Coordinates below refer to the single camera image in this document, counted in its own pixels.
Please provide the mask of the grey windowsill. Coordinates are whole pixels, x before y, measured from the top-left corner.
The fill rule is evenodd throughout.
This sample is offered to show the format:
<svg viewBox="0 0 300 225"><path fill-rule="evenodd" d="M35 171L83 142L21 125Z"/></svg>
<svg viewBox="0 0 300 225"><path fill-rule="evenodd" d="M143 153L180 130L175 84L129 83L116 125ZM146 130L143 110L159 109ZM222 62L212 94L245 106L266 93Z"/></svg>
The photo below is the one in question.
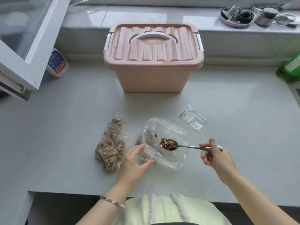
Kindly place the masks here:
<svg viewBox="0 0 300 225"><path fill-rule="evenodd" d="M287 28L272 23L261 27L252 23L246 28L233 28L219 19L218 8L150 7L150 6L101 6L78 5L68 7L62 22L64 28L110 29L117 23L191 23L198 31L279 33L300 35L300 26Z"/></svg>

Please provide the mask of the metal cup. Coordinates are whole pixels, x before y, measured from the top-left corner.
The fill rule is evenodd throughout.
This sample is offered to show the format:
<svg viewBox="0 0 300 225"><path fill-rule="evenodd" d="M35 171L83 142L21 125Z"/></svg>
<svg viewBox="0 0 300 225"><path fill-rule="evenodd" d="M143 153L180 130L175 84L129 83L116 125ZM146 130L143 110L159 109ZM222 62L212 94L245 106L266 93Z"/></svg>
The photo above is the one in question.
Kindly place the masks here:
<svg viewBox="0 0 300 225"><path fill-rule="evenodd" d="M274 22L277 15L277 9L272 7L265 7L258 12L256 17L254 18L254 23L262 27L268 27Z"/></svg>

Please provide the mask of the white bottle with blue label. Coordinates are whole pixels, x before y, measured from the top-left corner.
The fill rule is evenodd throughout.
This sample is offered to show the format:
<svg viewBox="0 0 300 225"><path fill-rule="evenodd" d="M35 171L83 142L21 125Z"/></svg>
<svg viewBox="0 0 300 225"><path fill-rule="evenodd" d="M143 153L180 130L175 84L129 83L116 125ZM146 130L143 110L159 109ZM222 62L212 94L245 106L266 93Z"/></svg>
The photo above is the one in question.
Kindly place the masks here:
<svg viewBox="0 0 300 225"><path fill-rule="evenodd" d="M62 78L69 69L69 63L63 55L53 48L48 60L46 71L56 78Z"/></svg>

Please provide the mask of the walnut filled zip bag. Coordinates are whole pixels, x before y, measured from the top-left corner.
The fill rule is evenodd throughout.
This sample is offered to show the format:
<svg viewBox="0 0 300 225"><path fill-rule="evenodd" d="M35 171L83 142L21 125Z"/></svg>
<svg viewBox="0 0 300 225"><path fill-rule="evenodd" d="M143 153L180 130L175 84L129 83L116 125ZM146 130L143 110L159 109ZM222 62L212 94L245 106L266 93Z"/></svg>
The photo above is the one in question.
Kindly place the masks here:
<svg viewBox="0 0 300 225"><path fill-rule="evenodd" d="M95 157L98 159L100 162L103 161L103 158L100 154L100 151L104 148L111 147L112 146L112 141L110 138L107 138L106 136L102 136L100 139L100 142L95 148Z"/></svg>
<svg viewBox="0 0 300 225"><path fill-rule="evenodd" d="M102 166L107 171L118 171L117 151L112 147L104 148L100 151L103 158Z"/></svg>
<svg viewBox="0 0 300 225"><path fill-rule="evenodd" d="M120 112L112 112L111 124L117 126L119 129L123 129L123 124L126 121L127 116Z"/></svg>
<svg viewBox="0 0 300 225"><path fill-rule="evenodd" d="M124 150L125 150L125 141L123 139L120 139L120 140L116 140L114 143L113 143L113 146L115 148L115 150L117 151L117 159L118 160L122 160L123 157L124 157Z"/></svg>
<svg viewBox="0 0 300 225"><path fill-rule="evenodd" d="M110 139L113 143L117 142L120 139L122 129L111 123L107 123L104 129L104 135L106 138Z"/></svg>

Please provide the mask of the green liquid bottle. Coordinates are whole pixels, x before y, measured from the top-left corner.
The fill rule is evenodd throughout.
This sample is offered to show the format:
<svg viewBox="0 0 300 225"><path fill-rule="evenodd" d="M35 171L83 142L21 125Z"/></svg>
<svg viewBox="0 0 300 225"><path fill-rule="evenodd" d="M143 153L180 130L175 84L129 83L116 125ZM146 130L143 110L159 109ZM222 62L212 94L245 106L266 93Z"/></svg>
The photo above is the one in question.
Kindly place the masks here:
<svg viewBox="0 0 300 225"><path fill-rule="evenodd" d="M279 67L276 76L288 84L300 82L300 53Z"/></svg>

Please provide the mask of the person's right forearm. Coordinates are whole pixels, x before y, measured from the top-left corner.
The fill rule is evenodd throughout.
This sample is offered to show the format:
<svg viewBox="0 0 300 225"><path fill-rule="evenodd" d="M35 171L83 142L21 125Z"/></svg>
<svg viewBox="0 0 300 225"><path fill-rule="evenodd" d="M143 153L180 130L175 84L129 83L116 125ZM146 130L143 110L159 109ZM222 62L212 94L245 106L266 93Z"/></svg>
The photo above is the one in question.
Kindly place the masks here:
<svg viewBox="0 0 300 225"><path fill-rule="evenodd" d="M239 173L221 176L254 225L300 225Z"/></svg>

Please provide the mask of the small clear zip bag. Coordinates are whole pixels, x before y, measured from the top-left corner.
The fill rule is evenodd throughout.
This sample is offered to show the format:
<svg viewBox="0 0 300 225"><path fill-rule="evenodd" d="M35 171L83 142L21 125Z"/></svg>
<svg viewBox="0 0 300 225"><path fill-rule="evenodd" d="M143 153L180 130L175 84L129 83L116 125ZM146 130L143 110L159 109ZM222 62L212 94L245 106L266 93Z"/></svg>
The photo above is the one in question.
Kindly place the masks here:
<svg viewBox="0 0 300 225"><path fill-rule="evenodd" d="M140 162L152 159L161 167L179 171L186 161L187 154L179 150L165 150L158 143L153 145L146 144L144 150L138 153L137 158Z"/></svg>

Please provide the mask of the crumpled dark wrappers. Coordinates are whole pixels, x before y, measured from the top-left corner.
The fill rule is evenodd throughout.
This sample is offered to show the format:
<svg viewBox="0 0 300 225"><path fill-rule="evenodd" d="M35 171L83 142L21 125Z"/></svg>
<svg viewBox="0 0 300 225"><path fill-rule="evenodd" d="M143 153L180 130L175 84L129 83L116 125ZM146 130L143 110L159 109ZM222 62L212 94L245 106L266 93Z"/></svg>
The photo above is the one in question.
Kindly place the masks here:
<svg viewBox="0 0 300 225"><path fill-rule="evenodd" d="M220 8L220 19L225 22L234 22L236 23L238 12L241 11L241 7L233 5L232 7Z"/></svg>

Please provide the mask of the metal spoon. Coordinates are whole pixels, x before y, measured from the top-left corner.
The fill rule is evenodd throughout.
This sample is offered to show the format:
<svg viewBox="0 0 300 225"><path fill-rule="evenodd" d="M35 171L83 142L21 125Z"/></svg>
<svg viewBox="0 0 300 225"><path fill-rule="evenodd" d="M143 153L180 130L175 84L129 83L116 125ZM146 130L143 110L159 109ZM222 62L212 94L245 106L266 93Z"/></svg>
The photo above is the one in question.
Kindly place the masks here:
<svg viewBox="0 0 300 225"><path fill-rule="evenodd" d="M179 145L179 144L178 144L177 149L179 149L179 148L192 148L192 149L201 150L199 146L198 146L198 147L197 147L197 146L186 146L186 145ZM201 151L212 152L212 150L201 150Z"/></svg>

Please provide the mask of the white window sash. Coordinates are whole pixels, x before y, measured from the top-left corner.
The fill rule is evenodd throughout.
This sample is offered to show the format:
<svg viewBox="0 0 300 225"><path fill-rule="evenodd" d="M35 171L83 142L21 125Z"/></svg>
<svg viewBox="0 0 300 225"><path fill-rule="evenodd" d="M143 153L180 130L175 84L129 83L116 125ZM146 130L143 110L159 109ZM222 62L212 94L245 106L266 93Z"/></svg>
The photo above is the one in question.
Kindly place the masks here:
<svg viewBox="0 0 300 225"><path fill-rule="evenodd" d="M0 0L0 93L38 90L70 0Z"/></svg>

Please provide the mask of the person's right hand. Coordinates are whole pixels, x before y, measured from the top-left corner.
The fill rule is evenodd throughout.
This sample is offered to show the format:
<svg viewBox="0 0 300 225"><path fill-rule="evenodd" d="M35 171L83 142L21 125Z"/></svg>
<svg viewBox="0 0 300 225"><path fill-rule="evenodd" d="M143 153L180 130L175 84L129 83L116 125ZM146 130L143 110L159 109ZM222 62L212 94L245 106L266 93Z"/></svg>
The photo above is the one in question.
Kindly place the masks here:
<svg viewBox="0 0 300 225"><path fill-rule="evenodd" d="M227 150L220 150L215 140L209 140L212 152L201 152L201 159L205 165L212 167L223 184L230 187L235 178L240 175L231 154Z"/></svg>

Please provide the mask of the person's left forearm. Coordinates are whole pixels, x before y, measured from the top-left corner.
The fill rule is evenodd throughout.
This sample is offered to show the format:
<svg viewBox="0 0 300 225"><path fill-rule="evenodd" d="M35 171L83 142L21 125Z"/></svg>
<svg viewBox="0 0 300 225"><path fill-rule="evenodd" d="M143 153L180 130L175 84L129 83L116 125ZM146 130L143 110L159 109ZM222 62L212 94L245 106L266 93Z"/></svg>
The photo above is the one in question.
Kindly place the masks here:
<svg viewBox="0 0 300 225"><path fill-rule="evenodd" d="M76 225L112 225L121 204L124 204L131 191L114 184Z"/></svg>

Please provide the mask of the large clear bag of walnuts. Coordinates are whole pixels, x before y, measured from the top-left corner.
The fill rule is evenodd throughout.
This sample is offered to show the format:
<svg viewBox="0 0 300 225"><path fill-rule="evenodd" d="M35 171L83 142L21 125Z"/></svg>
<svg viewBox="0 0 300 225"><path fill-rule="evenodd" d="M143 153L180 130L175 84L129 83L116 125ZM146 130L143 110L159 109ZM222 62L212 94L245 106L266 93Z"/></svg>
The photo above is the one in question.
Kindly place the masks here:
<svg viewBox="0 0 300 225"><path fill-rule="evenodd" d="M135 145L146 144L156 152L164 152L160 142L162 138L173 139L177 143L187 143L187 132L169 120L154 117L147 121L141 130Z"/></svg>

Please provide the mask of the pink plate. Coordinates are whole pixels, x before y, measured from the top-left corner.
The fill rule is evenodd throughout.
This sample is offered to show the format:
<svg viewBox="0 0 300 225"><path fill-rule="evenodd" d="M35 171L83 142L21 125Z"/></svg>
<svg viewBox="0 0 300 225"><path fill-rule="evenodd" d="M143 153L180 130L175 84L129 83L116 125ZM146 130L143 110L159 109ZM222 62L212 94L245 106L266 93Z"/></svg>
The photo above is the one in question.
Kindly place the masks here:
<svg viewBox="0 0 300 225"><path fill-rule="evenodd" d="M247 27L249 27L252 24L252 22L254 21L254 18L251 21L251 23L249 23L249 24L240 24L239 22L236 22L236 23L234 23L234 22L225 22L223 20L220 20L220 21L223 22L225 25L233 27L233 28L247 28Z"/></svg>

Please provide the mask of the empty small zip bag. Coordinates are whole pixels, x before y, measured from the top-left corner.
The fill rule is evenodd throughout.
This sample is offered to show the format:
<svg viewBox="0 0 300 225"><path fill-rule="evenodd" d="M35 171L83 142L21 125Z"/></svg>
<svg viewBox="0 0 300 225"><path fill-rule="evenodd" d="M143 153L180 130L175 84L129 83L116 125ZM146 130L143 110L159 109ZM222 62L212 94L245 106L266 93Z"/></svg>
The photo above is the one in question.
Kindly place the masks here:
<svg viewBox="0 0 300 225"><path fill-rule="evenodd" d="M188 105L182 112L179 113L179 117L197 132L200 132L207 121L205 117L200 115L190 105Z"/></svg>

